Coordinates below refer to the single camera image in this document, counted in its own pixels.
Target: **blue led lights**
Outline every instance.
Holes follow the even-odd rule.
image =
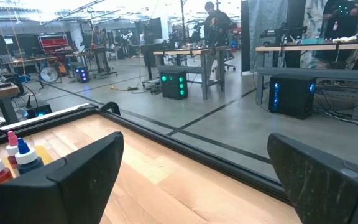
[[[316,84],[312,83],[310,85],[309,91],[312,93],[312,92],[314,92],[314,89],[316,89]]]
[[[276,111],[278,108],[278,91],[280,89],[280,84],[274,84],[274,110]]]

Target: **concrete floor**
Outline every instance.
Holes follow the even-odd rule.
[[[38,100],[50,103],[54,111],[86,102],[114,101],[125,118],[272,179],[277,176],[266,148],[270,133],[284,134],[358,164],[358,126],[323,115],[313,115],[301,121],[266,112],[255,104],[252,75],[241,76],[239,72],[240,55],[237,52],[236,59],[228,62],[235,65],[237,71],[231,69],[226,73],[226,91],[221,92],[218,86],[212,86],[207,100],[203,100],[198,84],[189,84],[188,98],[180,101],[163,98],[162,94],[112,90],[110,86],[120,89],[137,86],[139,76],[141,80],[148,79],[144,66],[139,74],[138,58],[111,62],[118,76],[92,79],[84,84],[70,83],[72,79],[63,78],[62,83],[41,90],[36,82],[27,86],[38,93]],[[196,57],[195,61],[190,59],[189,64],[198,65],[199,61]],[[157,69],[153,68],[153,73],[157,75]],[[201,77],[190,75],[189,79]],[[23,103],[25,100],[19,98],[16,101]]]

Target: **man in black jacket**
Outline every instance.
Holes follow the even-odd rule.
[[[215,10],[214,8],[215,5],[212,2],[207,2],[205,4],[205,10],[209,14],[209,16],[204,21],[205,44],[208,47],[220,47],[229,45],[227,32],[232,27],[232,21],[226,15],[226,13],[221,12],[220,10]],[[211,55],[207,55],[207,77],[211,76],[212,65],[217,59],[217,54],[212,53]],[[215,78],[219,80],[219,69],[216,70],[215,74]]]

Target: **ceiling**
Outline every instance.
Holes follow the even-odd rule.
[[[202,21],[208,15],[207,0],[183,0],[186,23]],[[240,0],[219,0],[219,9],[232,20],[240,21]],[[48,22],[92,20],[95,23],[111,19],[137,21],[149,17],[167,16],[173,24],[181,23],[180,0],[0,0],[0,20]]]

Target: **blue bottle cap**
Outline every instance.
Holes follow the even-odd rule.
[[[27,143],[24,142],[22,138],[17,139],[17,147],[19,148],[20,154],[26,154],[30,152],[30,148],[28,147]]]

